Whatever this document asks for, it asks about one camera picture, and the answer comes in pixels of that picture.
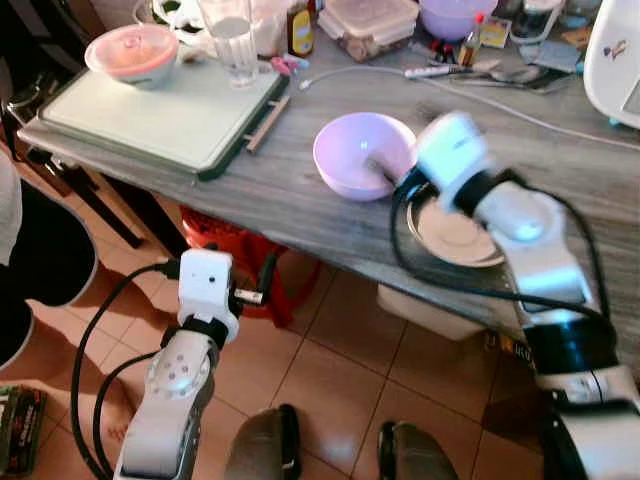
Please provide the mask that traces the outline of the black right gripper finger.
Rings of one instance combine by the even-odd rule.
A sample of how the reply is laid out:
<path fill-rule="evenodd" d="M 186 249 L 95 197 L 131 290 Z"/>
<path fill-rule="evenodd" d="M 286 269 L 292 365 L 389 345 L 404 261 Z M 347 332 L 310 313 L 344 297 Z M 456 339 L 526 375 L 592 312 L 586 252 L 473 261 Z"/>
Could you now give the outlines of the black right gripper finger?
<path fill-rule="evenodd" d="M 381 175 L 393 189 L 402 183 L 401 163 L 394 157 L 388 157 L 385 154 L 370 154 L 366 156 L 365 163 L 367 169 Z"/>

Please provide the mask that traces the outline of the lilac plastic bowl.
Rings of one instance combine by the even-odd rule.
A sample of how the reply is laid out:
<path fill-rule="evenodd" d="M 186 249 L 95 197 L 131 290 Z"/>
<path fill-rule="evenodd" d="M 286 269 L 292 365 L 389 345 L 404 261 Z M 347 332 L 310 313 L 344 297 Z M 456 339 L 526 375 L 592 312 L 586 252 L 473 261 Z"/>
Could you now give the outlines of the lilac plastic bowl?
<path fill-rule="evenodd" d="M 339 196 L 353 201 L 379 200 L 396 188 L 371 156 L 399 179 L 415 164 L 415 133 L 393 116 L 371 111 L 338 116 L 324 125 L 314 140 L 314 163 L 320 177 Z"/>

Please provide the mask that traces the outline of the round beige plate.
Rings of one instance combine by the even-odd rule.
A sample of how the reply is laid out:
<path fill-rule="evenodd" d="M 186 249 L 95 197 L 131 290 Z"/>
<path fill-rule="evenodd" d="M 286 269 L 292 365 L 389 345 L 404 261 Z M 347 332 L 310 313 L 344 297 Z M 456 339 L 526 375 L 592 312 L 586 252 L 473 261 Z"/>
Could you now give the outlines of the round beige plate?
<path fill-rule="evenodd" d="M 447 212 L 438 197 L 421 191 L 408 201 L 411 236 L 436 259 L 461 268 L 494 268 L 506 261 L 492 237 L 476 221 Z"/>

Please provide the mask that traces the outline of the white marker pen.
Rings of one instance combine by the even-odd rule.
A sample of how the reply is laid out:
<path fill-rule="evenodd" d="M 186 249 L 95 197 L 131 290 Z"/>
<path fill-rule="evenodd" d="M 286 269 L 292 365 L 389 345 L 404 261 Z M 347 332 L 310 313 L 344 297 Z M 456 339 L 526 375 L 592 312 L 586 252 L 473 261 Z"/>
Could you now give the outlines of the white marker pen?
<path fill-rule="evenodd" d="M 472 73 L 470 67 L 457 67 L 457 65 L 434 65 L 434 67 L 420 67 L 403 70 L 403 77 L 410 81 L 424 81 L 444 76 L 456 76 L 456 74 Z"/>

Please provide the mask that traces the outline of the white box under table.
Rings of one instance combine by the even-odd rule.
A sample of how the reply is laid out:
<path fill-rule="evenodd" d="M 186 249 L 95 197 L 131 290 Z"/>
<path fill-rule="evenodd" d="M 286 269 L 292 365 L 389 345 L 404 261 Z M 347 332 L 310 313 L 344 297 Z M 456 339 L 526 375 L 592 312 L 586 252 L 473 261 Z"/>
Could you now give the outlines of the white box under table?
<path fill-rule="evenodd" d="M 376 302 L 381 310 L 402 317 L 408 323 L 419 325 L 431 333 L 438 334 L 439 337 L 454 340 L 454 342 L 467 340 L 486 330 L 483 324 L 452 314 L 443 308 L 436 307 L 433 303 L 416 300 L 387 285 L 379 285 Z"/>

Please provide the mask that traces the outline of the pink clip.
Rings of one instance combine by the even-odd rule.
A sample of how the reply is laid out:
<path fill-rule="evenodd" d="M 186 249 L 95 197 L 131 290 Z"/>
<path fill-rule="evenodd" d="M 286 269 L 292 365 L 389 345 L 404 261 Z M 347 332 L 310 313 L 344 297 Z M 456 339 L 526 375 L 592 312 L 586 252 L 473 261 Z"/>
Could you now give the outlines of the pink clip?
<path fill-rule="evenodd" d="M 279 73 L 280 76 L 291 77 L 294 74 L 310 68 L 310 61 L 296 56 L 285 54 L 283 56 L 274 56 L 269 60 L 270 67 Z"/>

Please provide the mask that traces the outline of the clear plastic food container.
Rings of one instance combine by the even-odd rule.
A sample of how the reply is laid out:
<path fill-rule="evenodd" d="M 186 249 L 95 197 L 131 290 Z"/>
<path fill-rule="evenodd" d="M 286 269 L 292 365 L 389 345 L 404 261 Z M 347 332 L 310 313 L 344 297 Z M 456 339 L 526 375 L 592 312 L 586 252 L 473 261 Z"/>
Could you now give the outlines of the clear plastic food container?
<path fill-rule="evenodd" d="M 410 42 L 420 6 L 413 0 L 325 0 L 317 24 L 357 63 Z"/>

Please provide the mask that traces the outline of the red-capped sauce bottle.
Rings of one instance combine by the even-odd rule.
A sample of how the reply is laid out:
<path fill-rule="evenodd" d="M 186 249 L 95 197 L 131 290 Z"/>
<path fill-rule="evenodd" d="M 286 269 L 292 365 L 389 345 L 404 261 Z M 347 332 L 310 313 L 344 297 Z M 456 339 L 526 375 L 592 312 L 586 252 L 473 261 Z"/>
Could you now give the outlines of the red-capped sauce bottle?
<path fill-rule="evenodd" d="M 477 13 L 474 18 L 474 26 L 471 31 L 465 37 L 460 44 L 460 49 L 457 52 L 457 63 L 460 67 L 472 68 L 474 67 L 477 51 L 483 47 L 483 41 L 481 41 L 481 28 L 484 26 L 486 15 L 484 13 Z"/>

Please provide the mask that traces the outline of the metal spoon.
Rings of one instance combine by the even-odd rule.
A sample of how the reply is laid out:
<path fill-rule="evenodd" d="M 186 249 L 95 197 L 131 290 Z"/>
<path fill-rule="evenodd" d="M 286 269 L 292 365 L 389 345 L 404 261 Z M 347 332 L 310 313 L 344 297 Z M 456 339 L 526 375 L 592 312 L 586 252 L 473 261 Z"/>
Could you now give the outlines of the metal spoon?
<path fill-rule="evenodd" d="M 481 86 L 517 88 L 535 93 L 549 93 L 561 88 L 561 81 L 567 77 L 562 70 L 527 65 L 517 70 L 490 70 L 488 78 L 481 78 Z"/>

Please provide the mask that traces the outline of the red plastic stool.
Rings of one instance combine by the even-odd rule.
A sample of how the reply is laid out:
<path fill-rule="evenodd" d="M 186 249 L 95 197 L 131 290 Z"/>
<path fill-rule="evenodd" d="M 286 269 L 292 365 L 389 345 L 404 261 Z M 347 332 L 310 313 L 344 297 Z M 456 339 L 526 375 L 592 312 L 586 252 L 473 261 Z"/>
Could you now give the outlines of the red plastic stool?
<path fill-rule="evenodd" d="M 259 278 L 269 257 L 279 259 L 287 253 L 294 253 L 283 244 L 271 242 L 260 234 L 252 233 L 251 230 L 212 218 L 191 207 L 180 207 L 180 224 L 189 247 L 214 248 L 230 253 L 234 257 L 234 266 L 252 274 L 255 280 Z M 282 274 L 274 271 L 270 278 L 268 303 L 265 306 L 247 307 L 244 312 L 251 317 L 269 317 L 276 328 L 291 325 L 294 321 L 294 310 L 306 302 L 314 291 L 321 268 L 323 264 L 319 260 L 312 261 L 312 269 L 305 283 L 293 294 L 284 288 Z"/>

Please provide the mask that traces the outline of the amber honey bottle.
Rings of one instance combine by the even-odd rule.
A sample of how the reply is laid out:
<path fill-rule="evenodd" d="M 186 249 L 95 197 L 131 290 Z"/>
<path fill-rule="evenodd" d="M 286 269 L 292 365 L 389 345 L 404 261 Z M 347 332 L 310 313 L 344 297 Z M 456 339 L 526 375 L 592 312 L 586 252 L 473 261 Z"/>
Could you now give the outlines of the amber honey bottle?
<path fill-rule="evenodd" d="M 289 55 L 308 58 L 314 52 L 316 0 L 291 0 L 285 14 L 285 44 Z"/>

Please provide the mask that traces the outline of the purple plastic bowl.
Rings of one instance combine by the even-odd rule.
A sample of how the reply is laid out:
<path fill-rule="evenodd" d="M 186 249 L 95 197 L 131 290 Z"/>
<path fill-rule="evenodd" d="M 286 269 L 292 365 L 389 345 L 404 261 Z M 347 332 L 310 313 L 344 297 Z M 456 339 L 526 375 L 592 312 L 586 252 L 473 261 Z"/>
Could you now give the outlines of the purple plastic bowl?
<path fill-rule="evenodd" d="M 500 0 L 417 0 L 426 32 L 443 40 L 460 40 L 474 31 L 477 15 L 492 14 Z"/>

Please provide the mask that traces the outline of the yellow card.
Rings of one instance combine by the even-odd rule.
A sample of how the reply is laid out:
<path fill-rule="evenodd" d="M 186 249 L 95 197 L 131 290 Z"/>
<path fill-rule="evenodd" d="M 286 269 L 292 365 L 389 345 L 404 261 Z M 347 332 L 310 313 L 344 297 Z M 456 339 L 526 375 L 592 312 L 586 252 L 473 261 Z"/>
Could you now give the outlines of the yellow card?
<path fill-rule="evenodd" d="M 504 49 L 511 28 L 511 20 L 499 17 L 488 17 L 476 28 L 480 45 L 488 49 Z"/>

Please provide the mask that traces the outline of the clear drinking glass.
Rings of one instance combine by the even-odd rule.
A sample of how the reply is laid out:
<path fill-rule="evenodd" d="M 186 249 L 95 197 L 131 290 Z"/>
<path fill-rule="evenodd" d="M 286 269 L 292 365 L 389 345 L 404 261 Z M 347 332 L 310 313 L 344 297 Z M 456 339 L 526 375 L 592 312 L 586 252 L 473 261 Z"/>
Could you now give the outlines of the clear drinking glass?
<path fill-rule="evenodd" d="M 259 73 L 251 0 L 198 0 L 198 9 L 216 59 L 230 77 L 230 87 L 236 90 L 250 87 Z"/>

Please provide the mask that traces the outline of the white green-rimmed cutting board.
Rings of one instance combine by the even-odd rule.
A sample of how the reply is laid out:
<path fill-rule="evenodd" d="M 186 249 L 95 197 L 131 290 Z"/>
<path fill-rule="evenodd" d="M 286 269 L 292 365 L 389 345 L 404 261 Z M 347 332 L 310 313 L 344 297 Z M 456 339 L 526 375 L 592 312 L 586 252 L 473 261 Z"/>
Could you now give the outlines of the white green-rimmed cutting board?
<path fill-rule="evenodd" d="M 268 70 L 250 87 L 236 90 L 212 60 L 178 63 L 155 90 L 138 90 L 88 70 L 38 119 L 77 140 L 211 180 L 241 154 L 289 83 Z"/>

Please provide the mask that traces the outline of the white kitchen appliance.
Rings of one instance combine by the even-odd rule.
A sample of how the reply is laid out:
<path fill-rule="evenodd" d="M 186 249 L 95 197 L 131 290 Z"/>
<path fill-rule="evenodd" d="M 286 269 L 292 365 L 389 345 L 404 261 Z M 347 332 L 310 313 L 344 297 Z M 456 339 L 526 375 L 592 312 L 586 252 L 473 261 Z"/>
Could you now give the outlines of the white kitchen appliance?
<path fill-rule="evenodd" d="M 640 127 L 640 0 L 603 0 L 585 51 L 586 96 L 609 119 Z"/>

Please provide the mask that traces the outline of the grey right robot foot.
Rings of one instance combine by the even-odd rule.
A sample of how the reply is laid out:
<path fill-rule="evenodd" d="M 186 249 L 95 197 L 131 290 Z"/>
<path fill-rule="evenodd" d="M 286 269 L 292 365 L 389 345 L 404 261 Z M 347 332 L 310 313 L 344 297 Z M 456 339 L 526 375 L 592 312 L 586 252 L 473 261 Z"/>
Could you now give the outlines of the grey right robot foot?
<path fill-rule="evenodd" d="M 381 425 L 378 467 L 379 480 L 460 480 L 442 445 L 411 422 Z"/>

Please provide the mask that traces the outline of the pink lidded bowl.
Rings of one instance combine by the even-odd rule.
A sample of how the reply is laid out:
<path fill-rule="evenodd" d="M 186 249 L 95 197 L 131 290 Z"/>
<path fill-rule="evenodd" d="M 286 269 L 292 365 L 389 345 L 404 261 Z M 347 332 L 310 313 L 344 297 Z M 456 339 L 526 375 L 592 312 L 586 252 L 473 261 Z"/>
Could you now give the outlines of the pink lidded bowl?
<path fill-rule="evenodd" d="M 92 72 L 140 90 L 155 90 L 172 76 L 180 41 L 169 28 L 134 24 L 104 33 L 84 50 Z"/>

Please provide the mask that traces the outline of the person in dark shorts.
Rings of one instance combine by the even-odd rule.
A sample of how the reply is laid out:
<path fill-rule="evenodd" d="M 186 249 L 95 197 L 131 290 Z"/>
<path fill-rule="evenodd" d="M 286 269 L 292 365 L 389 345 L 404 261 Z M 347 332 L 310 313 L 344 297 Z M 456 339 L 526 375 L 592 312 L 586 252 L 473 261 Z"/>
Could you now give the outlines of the person in dark shorts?
<path fill-rule="evenodd" d="M 83 221 L 31 186 L 0 146 L 0 372 L 35 338 L 29 300 L 58 307 L 82 296 L 99 266 Z"/>

